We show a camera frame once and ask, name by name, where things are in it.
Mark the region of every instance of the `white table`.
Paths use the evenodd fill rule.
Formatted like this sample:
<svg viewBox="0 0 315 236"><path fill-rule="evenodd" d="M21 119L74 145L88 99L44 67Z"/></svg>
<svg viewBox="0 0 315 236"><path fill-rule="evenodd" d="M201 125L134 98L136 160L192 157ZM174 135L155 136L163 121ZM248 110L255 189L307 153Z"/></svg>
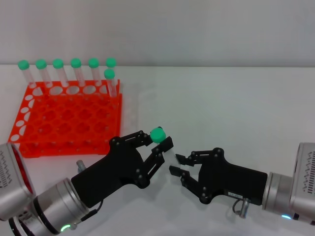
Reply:
<svg viewBox="0 0 315 236"><path fill-rule="evenodd" d="M36 80L38 71L32 67ZM49 67L52 77L56 74ZM74 79L66 67L69 79ZM91 77L88 67L84 73ZM162 126L176 153L221 147L236 165L291 176L300 142L315 142L315 69L119 67L124 85L122 135ZM26 87L15 65L0 66L0 142L7 141ZM26 165L40 194L101 156L42 157ZM65 236L313 236L314 227L250 205L238 218L234 199L209 205L168 173L167 162L144 189L127 185L105 199L101 211ZM198 168L190 168L197 174ZM11 236L7 222L1 236Z"/></svg>

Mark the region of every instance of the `gray wall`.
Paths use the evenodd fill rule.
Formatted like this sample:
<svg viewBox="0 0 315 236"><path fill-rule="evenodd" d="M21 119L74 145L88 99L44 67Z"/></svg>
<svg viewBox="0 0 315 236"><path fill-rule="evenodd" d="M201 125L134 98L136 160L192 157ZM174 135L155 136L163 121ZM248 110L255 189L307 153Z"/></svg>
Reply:
<svg viewBox="0 0 315 236"><path fill-rule="evenodd" d="M0 63L314 66L314 0L0 0Z"/></svg>

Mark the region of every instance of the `green led light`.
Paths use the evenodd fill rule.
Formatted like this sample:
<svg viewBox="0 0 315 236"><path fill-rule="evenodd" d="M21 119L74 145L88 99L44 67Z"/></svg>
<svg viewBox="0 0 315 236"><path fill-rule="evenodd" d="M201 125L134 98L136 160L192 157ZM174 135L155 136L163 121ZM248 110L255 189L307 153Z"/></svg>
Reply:
<svg viewBox="0 0 315 236"><path fill-rule="evenodd" d="M63 232L65 229L67 229L67 228L70 228L71 227L71 225L65 225L65 226L63 226L62 228L61 228L61 232Z"/></svg>

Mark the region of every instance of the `ventilation grille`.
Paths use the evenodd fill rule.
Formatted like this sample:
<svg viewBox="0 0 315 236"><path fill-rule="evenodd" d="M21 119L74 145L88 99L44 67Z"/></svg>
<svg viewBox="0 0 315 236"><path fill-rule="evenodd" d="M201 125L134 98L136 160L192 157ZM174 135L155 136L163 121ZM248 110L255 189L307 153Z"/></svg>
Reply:
<svg viewBox="0 0 315 236"><path fill-rule="evenodd" d="M0 188L6 188L12 182L3 151L0 151Z"/></svg>
<svg viewBox="0 0 315 236"><path fill-rule="evenodd" d="M315 181L315 151L308 153L303 191L309 194L314 194L314 181Z"/></svg>

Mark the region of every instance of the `green cap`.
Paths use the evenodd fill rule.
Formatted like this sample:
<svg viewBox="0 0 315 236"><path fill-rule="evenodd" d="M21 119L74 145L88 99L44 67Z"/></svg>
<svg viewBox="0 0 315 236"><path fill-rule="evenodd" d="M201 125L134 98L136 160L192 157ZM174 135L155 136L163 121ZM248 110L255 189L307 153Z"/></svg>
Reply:
<svg viewBox="0 0 315 236"><path fill-rule="evenodd" d="M35 65L39 70L42 70L46 68L47 63L44 59L39 59L35 62Z"/></svg>
<svg viewBox="0 0 315 236"><path fill-rule="evenodd" d="M27 70L30 67L30 64L27 60L21 60L18 63L18 67L20 70Z"/></svg>
<svg viewBox="0 0 315 236"><path fill-rule="evenodd" d="M71 66L72 68L79 68L81 67L81 61L78 58L74 58L71 60Z"/></svg>
<svg viewBox="0 0 315 236"><path fill-rule="evenodd" d="M159 144L166 139L166 133L162 128L158 127L150 132L150 137L154 143Z"/></svg>
<svg viewBox="0 0 315 236"><path fill-rule="evenodd" d="M104 71L104 76L107 80L112 80L115 78L115 72L112 69L106 69Z"/></svg>
<svg viewBox="0 0 315 236"><path fill-rule="evenodd" d="M91 58L89 60L89 67L90 68L98 68L98 66L99 66L99 62L98 62L97 58Z"/></svg>
<svg viewBox="0 0 315 236"><path fill-rule="evenodd" d="M116 59L115 58L106 59L106 66L109 68L115 67L116 66Z"/></svg>
<svg viewBox="0 0 315 236"><path fill-rule="evenodd" d="M53 67L55 68L55 69L60 69L60 68L63 68L63 60L61 60L61 59L54 59L53 60Z"/></svg>

